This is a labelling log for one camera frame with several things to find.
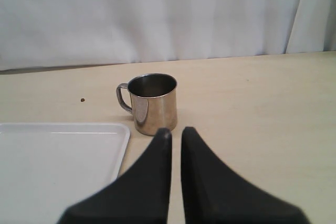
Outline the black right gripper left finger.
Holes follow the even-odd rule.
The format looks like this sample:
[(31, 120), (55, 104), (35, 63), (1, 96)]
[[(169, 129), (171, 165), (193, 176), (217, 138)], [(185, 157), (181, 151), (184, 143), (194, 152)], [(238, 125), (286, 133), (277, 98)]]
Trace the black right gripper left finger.
[(59, 223), (166, 223), (172, 134), (162, 128), (136, 162), (113, 183), (68, 207)]

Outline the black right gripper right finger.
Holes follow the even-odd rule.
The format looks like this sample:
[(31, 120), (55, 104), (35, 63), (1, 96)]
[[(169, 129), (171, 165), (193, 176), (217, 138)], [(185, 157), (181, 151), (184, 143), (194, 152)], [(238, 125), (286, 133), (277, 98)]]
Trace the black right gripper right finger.
[(299, 207), (230, 169), (193, 127), (182, 132), (181, 185), (186, 223), (310, 222)]

